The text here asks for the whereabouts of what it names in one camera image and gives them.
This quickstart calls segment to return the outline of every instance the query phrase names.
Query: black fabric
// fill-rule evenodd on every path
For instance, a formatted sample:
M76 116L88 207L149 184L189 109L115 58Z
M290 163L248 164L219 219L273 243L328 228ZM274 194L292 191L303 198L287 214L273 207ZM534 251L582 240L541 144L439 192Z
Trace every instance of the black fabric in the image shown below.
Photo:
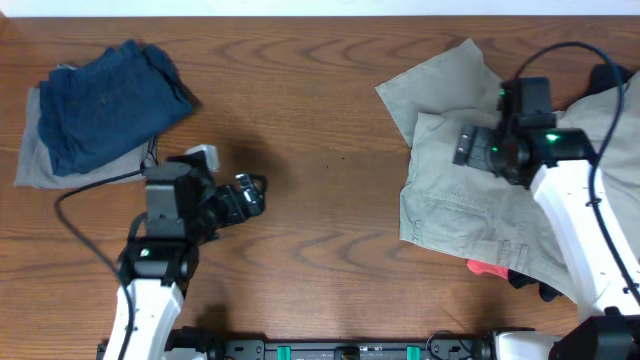
M631 79L631 77L633 76L633 73L623 66L616 66L618 67L618 71L620 71L622 82L626 83L627 81L629 81L629 79ZM587 92L585 92L582 97L599 94L615 86L616 81L613 78L613 71L611 70L611 67L607 64L599 64L594 66L591 70L591 76L589 77L589 87L587 88Z
M103 166L193 111L169 56L133 40L82 68L49 73L40 109L38 134L57 176Z
M552 288L548 284L539 282L538 280L530 276L521 274L517 271L513 271L509 269L508 276L509 276L509 284L511 284L511 286L513 286L516 289L520 289L527 285L540 284L540 287L538 289L538 294L540 294L540 298L542 298L542 300L546 302L551 302L551 300L555 299L557 296L562 296L562 293Z

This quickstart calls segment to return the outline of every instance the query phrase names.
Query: pile of cloth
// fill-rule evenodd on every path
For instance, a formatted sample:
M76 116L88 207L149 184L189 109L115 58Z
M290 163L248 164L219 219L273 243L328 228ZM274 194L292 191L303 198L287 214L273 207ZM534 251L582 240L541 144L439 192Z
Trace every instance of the pile of cloth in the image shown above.
M14 185L78 187L152 166L158 135L192 112L154 45L128 40L83 67L58 65L29 90Z
M558 127L582 128L595 149L616 103L615 89L609 89L613 85L600 76L602 71L594 69L585 97L557 113ZM638 258L640 75L625 75L624 112L601 169L611 207ZM501 81L468 39L376 88L411 148L409 176L400 194L400 239L508 269L491 272L515 287L539 281L545 300L555 296L549 290L555 289L575 301L551 225L531 193L491 173L452 163L464 125L497 125ZM483 272L485 267L471 262L470 268Z

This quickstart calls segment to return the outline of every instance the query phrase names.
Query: wooden table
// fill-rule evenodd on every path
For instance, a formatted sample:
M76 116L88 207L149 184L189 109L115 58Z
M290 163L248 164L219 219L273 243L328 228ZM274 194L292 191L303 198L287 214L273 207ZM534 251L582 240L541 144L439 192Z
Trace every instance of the wooden table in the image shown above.
M0 24L0 358L91 359L113 324L117 285L55 219L54 190L14 188L27 89L57 63L83 64L128 38L175 61L203 103L161 137L163 156L200 144L220 153L220 182L269 177L267 211L201 250L177 325L223 337L427 338L577 325L566 298L514 290L465 261L398 240L409 150L374 87L467 37L510 76L558 41L640 63L637 18L12 19ZM597 63L548 54L530 75L552 80L555 105L575 100ZM142 183L110 185L64 205L115 259L145 210Z

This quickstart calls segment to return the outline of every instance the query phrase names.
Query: white wall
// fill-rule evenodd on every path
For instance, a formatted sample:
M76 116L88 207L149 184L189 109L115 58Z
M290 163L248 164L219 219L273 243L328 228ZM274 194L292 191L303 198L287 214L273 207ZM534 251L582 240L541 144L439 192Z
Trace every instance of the white wall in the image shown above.
M0 0L8 17L640 15L640 0Z

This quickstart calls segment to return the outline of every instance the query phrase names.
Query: light gray fabric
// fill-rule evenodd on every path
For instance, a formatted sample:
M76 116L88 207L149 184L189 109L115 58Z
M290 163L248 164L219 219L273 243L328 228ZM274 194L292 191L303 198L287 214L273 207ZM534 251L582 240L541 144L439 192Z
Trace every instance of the light gray fabric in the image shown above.
M400 239L449 255L529 275L575 301L551 226L524 188L452 163L464 124L494 127L500 79L470 39L376 88L411 149L400 195ZM619 131L603 161L605 187L627 238L640 231L639 84L631 81ZM581 127L600 146L612 118L613 91L567 109L561 127ZM634 253L639 242L629 241Z
M29 89L27 96L27 123L22 134L22 145L18 159L18 169L14 186L33 186L36 188L74 188L104 180L113 176L122 175L140 169L140 163L152 166L153 162L147 159L148 144L143 144L117 160L110 162L87 174L71 174L68 176L55 176L51 169L49 151L38 136L38 121L40 120L40 90ZM119 182L140 180L141 175L123 179Z

